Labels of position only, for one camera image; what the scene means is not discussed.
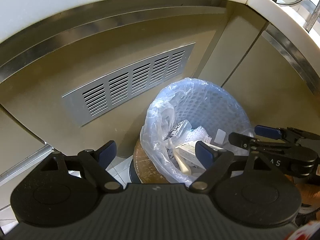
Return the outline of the operator right hand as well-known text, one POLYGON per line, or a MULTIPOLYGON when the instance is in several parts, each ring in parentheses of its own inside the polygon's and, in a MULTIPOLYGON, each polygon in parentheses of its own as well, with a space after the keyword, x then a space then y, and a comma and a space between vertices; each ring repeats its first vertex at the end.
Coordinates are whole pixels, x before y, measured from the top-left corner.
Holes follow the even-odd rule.
POLYGON ((319 186, 316 185, 309 185, 303 183, 295 183, 292 176, 286 175, 287 179, 291 181, 296 188, 299 190, 302 203, 308 205, 317 205, 319 206, 319 198, 320 198, 320 189, 319 186))

